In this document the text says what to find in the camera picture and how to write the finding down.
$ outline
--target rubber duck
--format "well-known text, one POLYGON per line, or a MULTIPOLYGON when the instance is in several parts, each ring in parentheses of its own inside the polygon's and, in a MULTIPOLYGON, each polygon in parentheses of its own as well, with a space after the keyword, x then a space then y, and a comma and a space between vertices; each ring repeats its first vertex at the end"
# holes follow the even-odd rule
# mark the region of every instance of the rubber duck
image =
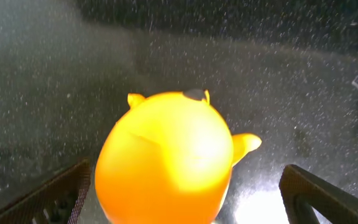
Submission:
POLYGON ((232 167, 261 140, 231 135, 208 90, 128 94, 130 110, 100 152, 95 189, 107 219, 127 223, 211 223, 232 167))

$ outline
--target dark background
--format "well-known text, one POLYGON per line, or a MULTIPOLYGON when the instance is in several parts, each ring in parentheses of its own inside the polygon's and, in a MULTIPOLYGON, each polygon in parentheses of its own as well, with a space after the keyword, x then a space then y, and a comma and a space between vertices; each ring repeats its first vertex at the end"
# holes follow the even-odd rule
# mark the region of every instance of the dark background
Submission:
MULTIPOLYGON (((285 164, 358 197, 356 75, 358 1, 3 0, 0 192, 96 161, 129 92, 207 88, 263 140, 218 220, 285 223, 285 164)), ((91 187, 80 222, 104 221, 91 187)))

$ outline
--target speckled surface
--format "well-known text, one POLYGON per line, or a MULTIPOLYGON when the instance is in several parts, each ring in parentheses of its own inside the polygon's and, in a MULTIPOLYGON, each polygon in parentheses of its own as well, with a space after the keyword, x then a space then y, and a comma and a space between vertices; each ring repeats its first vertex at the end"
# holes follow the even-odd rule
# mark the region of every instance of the speckled surface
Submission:
MULTIPOLYGON (((178 12, 171 14, 176 29, 157 12, 139 13, 148 19, 127 23, 125 16, 105 16, 108 7, 88 4, 0 1, 0 191, 66 161, 95 160, 128 110, 128 92, 198 87, 210 90, 232 132, 251 131, 263 140, 235 167, 221 223, 286 223, 278 190, 285 164, 297 164, 358 197, 358 91, 351 85, 358 74, 358 29, 340 29, 347 22, 358 26, 351 10, 328 20, 327 29, 337 32, 324 34, 322 26, 310 23, 314 31, 308 35, 300 29, 312 26, 302 19, 279 29, 249 28, 269 11, 241 20, 231 8, 212 29, 202 22, 208 13, 201 16, 199 9, 197 16, 197 7, 161 6, 178 12), (201 19, 181 22, 194 17, 201 19), (238 31, 241 26, 248 28, 238 31), (280 36, 281 30, 288 34, 280 36)), ((263 5, 249 7, 263 12, 263 5)), ((269 9, 280 15, 290 7, 269 9)), ((280 18, 273 16, 269 24, 280 18)), ((79 222, 106 223, 93 186, 79 222)))

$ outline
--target toy body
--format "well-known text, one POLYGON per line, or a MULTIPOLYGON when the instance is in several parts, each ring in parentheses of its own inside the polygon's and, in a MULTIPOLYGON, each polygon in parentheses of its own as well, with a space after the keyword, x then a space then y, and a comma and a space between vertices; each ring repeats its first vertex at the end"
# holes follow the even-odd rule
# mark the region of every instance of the toy body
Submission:
POLYGON ((99 202, 114 223, 211 223, 232 166, 259 147, 231 136, 208 91, 129 94, 95 172, 99 202))

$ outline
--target orange toy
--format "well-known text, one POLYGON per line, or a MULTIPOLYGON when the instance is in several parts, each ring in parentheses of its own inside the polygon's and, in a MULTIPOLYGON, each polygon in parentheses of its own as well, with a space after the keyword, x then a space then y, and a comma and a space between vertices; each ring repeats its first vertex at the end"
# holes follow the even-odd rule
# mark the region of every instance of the orange toy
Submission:
POLYGON ((114 224, 211 223, 232 166, 261 140, 231 136, 208 91, 128 94, 99 155, 95 187, 114 224))

